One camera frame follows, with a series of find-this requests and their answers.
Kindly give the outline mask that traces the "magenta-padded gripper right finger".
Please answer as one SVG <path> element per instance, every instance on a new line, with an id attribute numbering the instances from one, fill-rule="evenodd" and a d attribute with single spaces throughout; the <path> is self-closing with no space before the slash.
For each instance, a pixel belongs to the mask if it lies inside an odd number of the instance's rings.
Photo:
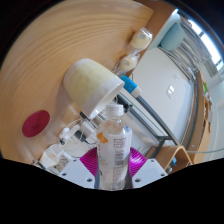
<path id="1" fill-rule="evenodd" d="M 156 159 L 147 159 L 134 148 L 130 149 L 129 175 L 133 189 L 144 187 L 167 176 Z"/>

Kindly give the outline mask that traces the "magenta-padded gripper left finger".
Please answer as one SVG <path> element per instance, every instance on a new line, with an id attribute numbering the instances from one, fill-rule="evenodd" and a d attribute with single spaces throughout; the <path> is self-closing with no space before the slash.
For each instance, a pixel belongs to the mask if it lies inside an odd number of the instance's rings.
<path id="1" fill-rule="evenodd" d="M 93 148 L 81 158 L 70 160 L 59 176 L 78 186 L 97 189 L 99 187 L 97 149 Z"/>

